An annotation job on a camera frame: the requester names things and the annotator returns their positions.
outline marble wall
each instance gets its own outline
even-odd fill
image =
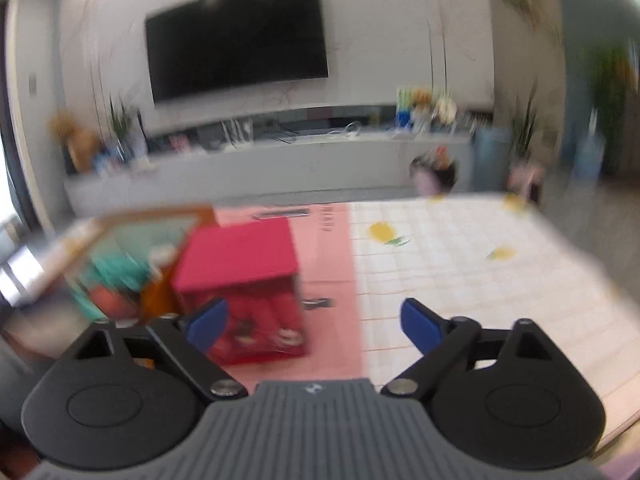
[[[110,95],[139,106],[152,133],[239,114],[395,102],[399,84],[443,88],[446,80],[459,102],[493,104],[489,0],[322,0],[327,79],[216,91],[154,106],[144,19],[184,1],[60,0],[66,103],[85,124],[106,133]]]

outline black flat screen tv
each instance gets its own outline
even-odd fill
[[[328,76],[320,0],[197,0],[145,29],[155,102]]]

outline green plant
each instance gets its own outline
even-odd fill
[[[525,112],[520,109],[520,100],[516,97],[516,107],[511,120],[511,132],[513,133],[511,153],[521,158],[526,158],[529,155],[529,144],[536,131],[538,111],[533,107],[533,99],[537,91],[538,80],[536,79],[531,87]]]
[[[118,137],[118,140],[124,140],[124,137],[129,133],[134,111],[132,108],[125,107],[122,99],[120,99],[120,109],[113,107],[113,99],[111,97],[109,97],[109,105],[111,110],[109,118],[111,130]]]
[[[605,138],[602,169],[615,173],[622,147],[626,92],[633,86],[634,74],[623,44],[598,47],[590,57],[593,105],[598,109],[598,129]]]

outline red cube storage box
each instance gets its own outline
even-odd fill
[[[173,287],[185,312],[213,297],[227,301],[225,330],[207,352],[219,364],[306,351],[298,260],[286,218],[198,229],[180,258]]]

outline gray floor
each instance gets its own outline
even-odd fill
[[[542,212],[578,248],[599,259],[610,277],[640,303],[640,186],[584,186],[549,175]]]

